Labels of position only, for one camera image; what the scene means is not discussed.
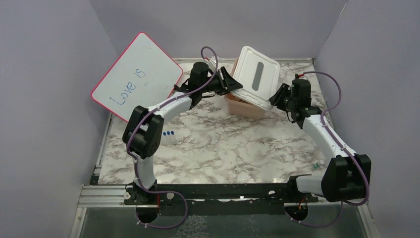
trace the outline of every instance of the glass surface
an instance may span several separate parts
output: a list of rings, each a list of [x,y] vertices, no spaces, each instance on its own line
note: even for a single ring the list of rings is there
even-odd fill
[[[305,222],[325,224],[333,220],[339,205],[309,207]],[[158,217],[155,225],[169,226],[181,217]],[[340,220],[328,228],[307,228],[289,220],[288,216],[231,215],[190,216],[171,230],[145,229],[136,224],[134,208],[88,208],[82,238],[245,238],[245,237],[305,237],[305,238],[365,238],[366,233],[357,207],[346,205]]]

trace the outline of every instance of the purple wall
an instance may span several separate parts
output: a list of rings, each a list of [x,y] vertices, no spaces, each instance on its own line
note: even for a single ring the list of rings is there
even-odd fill
[[[347,0],[90,0],[116,52],[139,31],[170,56],[222,58],[249,45],[273,58],[316,57]]]
[[[87,0],[0,3],[0,237],[67,237],[107,112],[90,92],[116,59]]]
[[[349,0],[315,61],[343,90],[332,119],[372,159],[370,208],[381,237],[418,237],[420,1]],[[337,89],[320,77],[331,106]]]

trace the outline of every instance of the white container lid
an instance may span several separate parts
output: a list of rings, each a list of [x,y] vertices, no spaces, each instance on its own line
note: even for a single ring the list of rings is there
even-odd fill
[[[244,87],[231,92],[264,110],[271,110],[269,99],[277,90],[280,64],[249,46],[242,48],[233,78]]]

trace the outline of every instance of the marble countertop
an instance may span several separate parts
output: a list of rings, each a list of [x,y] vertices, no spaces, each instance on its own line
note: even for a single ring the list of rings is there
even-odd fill
[[[192,62],[179,62],[188,77]],[[221,64],[230,72],[232,61]],[[281,62],[278,87],[290,84],[295,73],[314,70],[310,61]],[[308,75],[313,105],[325,109],[317,77]],[[125,152],[122,134],[126,122],[112,117],[99,184],[127,184],[134,178],[133,160]],[[224,97],[203,99],[196,107],[167,122],[177,145],[160,146],[154,156],[159,183],[260,183],[287,182],[290,176],[321,175],[326,167],[313,168],[324,159],[313,140],[284,112],[273,109],[261,120],[227,113]]]

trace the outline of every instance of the whiteboard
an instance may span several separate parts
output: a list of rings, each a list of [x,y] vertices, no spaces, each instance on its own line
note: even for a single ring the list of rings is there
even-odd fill
[[[92,99],[122,118],[133,109],[164,101],[182,68],[146,33],[140,32],[92,91]]]

